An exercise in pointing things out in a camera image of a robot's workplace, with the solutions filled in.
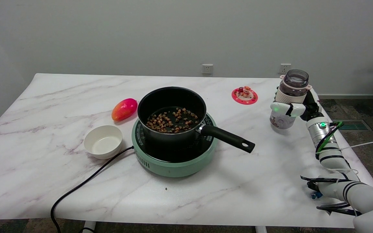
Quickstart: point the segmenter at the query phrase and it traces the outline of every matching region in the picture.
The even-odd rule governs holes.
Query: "black handle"
[[[244,138],[231,134],[228,131],[220,129],[218,127],[204,125],[201,128],[201,134],[204,136],[213,136],[220,139],[223,142],[230,144],[231,146],[242,149],[245,152],[251,153],[256,146],[256,144],[245,140]]]

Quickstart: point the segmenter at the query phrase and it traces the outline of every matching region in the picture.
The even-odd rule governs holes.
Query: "green induction stove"
[[[203,123],[216,126],[208,113]],[[144,168],[161,176],[183,177],[194,174],[209,164],[218,139],[212,136],[200,136],[187,147],[164,149],[145,140],[143,127],[138,119],[133,126],[132,143],[136,157]]]

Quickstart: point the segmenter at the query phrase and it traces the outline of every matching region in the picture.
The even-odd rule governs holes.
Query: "coaster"
[[[239,87],[234,89],[231,93],[231,97],[242,105],[252,105],[259,99],[257,93],[251,90],[250,87]]]

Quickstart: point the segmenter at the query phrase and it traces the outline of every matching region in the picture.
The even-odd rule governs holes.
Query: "power cord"
[[[51,208],[51,212],[50,212],[50,216],[51,216],[51,220],[53,221],[53,223],[56,225],[56,229],[57,229],[57,232],[58,233],[61,233],[61,229],[60,229],[60,226],[58,225],[55,217],[54,217],[54,211],[58,205],[59,202],[61,202],[66,196],[70,195],[70,193],[76,191],[77,189],[79,189],[80,187],[82,187],[83,185],[85,185],[87,182],[89,182],[91,179],[93,179],[93,177],[95,177],[101,170],[103,170],[103,168],[105,168],[111,161],[113,161],[115,158],[117,158],[119,155],[123,154],[124,152],[130,150],[130,149],[133,149],[133,146],[129,147],[129,148],[126,148],[124,150],[122,150],[121,152],[119,152],[117,155],[113,156],[113,158],[109,159],[101,168],[99,168],[94,174],[92,174],[89,178],[87,178],[85,181],[83,181],[81,184],[77,185],[74,189],[71,189],[70,191],[68,191],[66,194],[62,195],[53,205],[53,207]],[[88,227],[84,227],[83,229],[81,229],[78,233],[82,233],[84,230],[90,230],[91,232],[95,233],[95,230],[93,229],[90,229]]]

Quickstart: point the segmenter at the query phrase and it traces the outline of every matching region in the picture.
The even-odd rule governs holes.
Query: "pot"
[[[184,127],[186,121],[179,119],[173,113],[178,113],[181,109],[182,118],[192,118],[192,123],[188,125],[188,130],[180,130],[177,133],[159,132],[151,128],[149,122],[153,122],[154,115],[159,116],[167,112],[166,117],[174,124]],[[213,136],[224,141],[231,146],[252,152],[255,144],[232,134],[218,127],[203,124],[206,115],[206,105],[204,100],[197,93],[183,87],[163,87],[148,93],[138,106],[139,121],[142,124],[145,139],[153,143],[154,146],[182,148],[194,143],[200,136]]]

